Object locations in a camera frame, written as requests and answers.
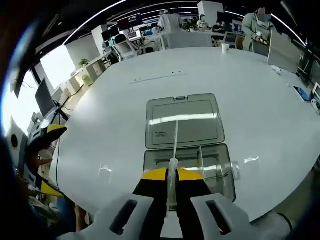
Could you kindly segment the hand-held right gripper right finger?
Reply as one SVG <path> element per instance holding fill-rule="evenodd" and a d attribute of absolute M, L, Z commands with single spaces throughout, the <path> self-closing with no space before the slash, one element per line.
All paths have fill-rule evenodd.
<path fill-rule="evenodd" d="M 203 176 L 176 170 L 177 216 L 186 240 L 252 240 L 247 213 L 219 193 L 211 193 Z"/>

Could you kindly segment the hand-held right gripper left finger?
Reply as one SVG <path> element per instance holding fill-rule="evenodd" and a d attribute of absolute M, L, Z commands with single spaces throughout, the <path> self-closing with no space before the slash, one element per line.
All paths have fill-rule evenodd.
<path fill-rule="evenodd" d="M 167 169 L 145 172 L 133 193 L 101 208 L 91 225 L 59 240 L 158 240 L 167 215 Z"/>

